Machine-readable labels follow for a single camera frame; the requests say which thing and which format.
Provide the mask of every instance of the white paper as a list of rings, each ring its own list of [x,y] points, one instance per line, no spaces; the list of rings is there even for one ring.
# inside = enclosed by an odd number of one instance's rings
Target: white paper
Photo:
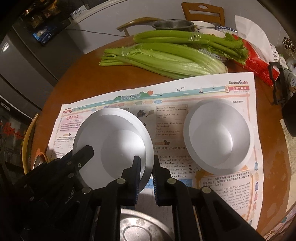
[[[186,114],[198,101],[223,98],[235,104],[254,132],[254,151],[248,164],[232,175],[202,170],[190,157],[183,140]],[[46,154],[62,157],[72,147],[81,123],[101,108],[125,109],[141,120],[152,139],[154,153],[172,177],[187,186],[209,186],[256,229],[263,196],[263,157],[258,135],[253,73],[229,73],[175,80],[122,90],[62,105]],[[153,216],[173,230],[171,207],[155,203],[152,178],[140,193],[136,210]]]
[[[238,36],[251,43],[258,55],[265,62],[274,61],[276,56],[278,58],[277,52],[272,50],[265,32],[259,25],[250,19],[235,15],[235,26]]]

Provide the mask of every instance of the metal bolt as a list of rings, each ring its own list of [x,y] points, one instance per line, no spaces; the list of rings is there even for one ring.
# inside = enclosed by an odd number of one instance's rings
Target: metal bolt
[[[203,187],[203,188],[202,188],[202,191],[203,191],[204,193],[210,193],[210,192],[211,192],[211,189],[210,189],[209,187]]]
[[[174,179],[174,178],[169,178],[169,179],[167,179],[167,183],[168,183],[168,184],[175,184],[175,183],[176,183],[176,179]]]
[[[116,182],[118,184],[124,184],[126,182],[126,180],[124,178],[119,178],[119,179],[116,180]]]
[[[84,193],[84,194],[87,194],[90,191],[91,191],[91,188],[90,187],[84,187],[84,188],[82,188],[82,193]]]

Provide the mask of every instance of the wooden table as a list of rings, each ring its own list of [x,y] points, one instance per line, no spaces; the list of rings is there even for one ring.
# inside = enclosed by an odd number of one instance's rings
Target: wooden table
[[[131,37],[123,38],[82,56],[72,65],[44,105],[37,121],[32,156],[36,150],[46,150],[55,120],[62,104],[72,103],[108,92],[144,87],[170,81],[171,79],[133,66],[98,65],[105,48],[130,46]],[[228,63],[229,72],[244,69]],[[285,136],[279,122],[280,106],[273,105],[272,88],[255,78],[257,93],[257,119],[263,152],[263,205],[257,231],[264,235],[285,215],[291,168]]]

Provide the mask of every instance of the refrigerator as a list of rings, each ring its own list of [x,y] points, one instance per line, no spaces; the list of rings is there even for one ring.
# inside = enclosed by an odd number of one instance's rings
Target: refrigerator
[[[13,182],[23,175],[22,142],[28,126],[81,55],[66,32],[42,46],[20,19],[0,43],[0,160]]]

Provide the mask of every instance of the white bowl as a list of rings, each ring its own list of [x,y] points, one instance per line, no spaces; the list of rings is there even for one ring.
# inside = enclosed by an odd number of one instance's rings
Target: white bowl
[[[239,171],[251,157],[254,136],[233,103],[203,100],[187,114],[184,141],[191,158],[204,170],[226,175]]]
[[[213,34],[217,37],[220,37],[220,38],[224,38],[225,37],[225,33],[221,32],[221,31],[218,31],[218,30],[215,30],[215,29],[210,29],[210,28],[200,28],[198,30],[200,33],[202,34]]]
[[[119,108],[106,108],[91,114],[77,131],[73,154],[85,145],[94,149],[94,156],[80,170],[85,183],[92,189],[105,187],[120,178],[122,171],[141,157],[141,191],[149,181],[154,163],[151,138],[142,122]]]
[[[208,23],[208,22],[204,22],[204,21],[191,21],[196,27],[197,29],[200,28],[215,28],[215,25]]]

